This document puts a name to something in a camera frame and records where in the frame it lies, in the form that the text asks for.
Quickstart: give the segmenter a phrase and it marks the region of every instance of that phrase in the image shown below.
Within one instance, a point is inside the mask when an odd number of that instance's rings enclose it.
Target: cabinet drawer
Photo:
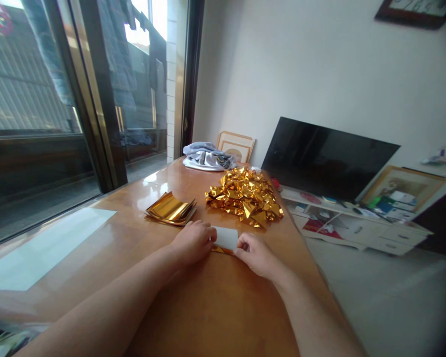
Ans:
[[[426,236],[418,234],[416,231],[403,227],[390,227],[381,235],[382,238],[394,240],[403,244],[415,246],[426,239]]]
[[[402,255],[413,249],[413,246],[411,245],[399,243],[385,238],[374,239],[370,243],[369,247],[395,255]]]
[[[340,219],[341,225],[337,226],[337,222],[334,222],[335,230],[343,239],[364,245],[369,245],[386,228],[383,224],[351,216],[341,215],[336,219]]]

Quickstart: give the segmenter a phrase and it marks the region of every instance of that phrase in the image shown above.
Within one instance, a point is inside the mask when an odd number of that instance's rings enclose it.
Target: white floor tile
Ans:
[[[306,242],[370,357],[434,356],[446,336],[446,256]]]

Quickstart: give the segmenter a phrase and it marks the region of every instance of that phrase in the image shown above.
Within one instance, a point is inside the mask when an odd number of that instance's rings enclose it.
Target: television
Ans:
[[[399,147],[281,117],[262,168],[282,185],[354,202]]]

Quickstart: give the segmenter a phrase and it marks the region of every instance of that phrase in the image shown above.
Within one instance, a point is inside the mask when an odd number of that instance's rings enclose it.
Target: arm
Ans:
[[[170,245],[88,297],[16,356],[121,356],[160,288],[206,256],[216,238],[209,223],[189,222]]]
[[[301,356],[365,356],[361,347],[324,311],[308,287],[263,240],[243,233],[237,246],[235,255],[256,274],[272,281],[281,295]]]

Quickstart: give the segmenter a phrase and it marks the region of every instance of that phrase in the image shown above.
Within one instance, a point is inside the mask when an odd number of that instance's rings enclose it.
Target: framed picture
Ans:
[[[445,182],[446,178],[442,176],[388,166],[363,197],[362,202],[368,205],[378,196],[390,196],[393,192],[400,191],[416,197],[416,212]]]
[[[439,29],[446,22],[446,0],[385,0],[377,20]]]
[[[217,148],[233,155],[237,161],[247,163],[253,152],[254,140],[249,136],[222,131],[218,135]]]

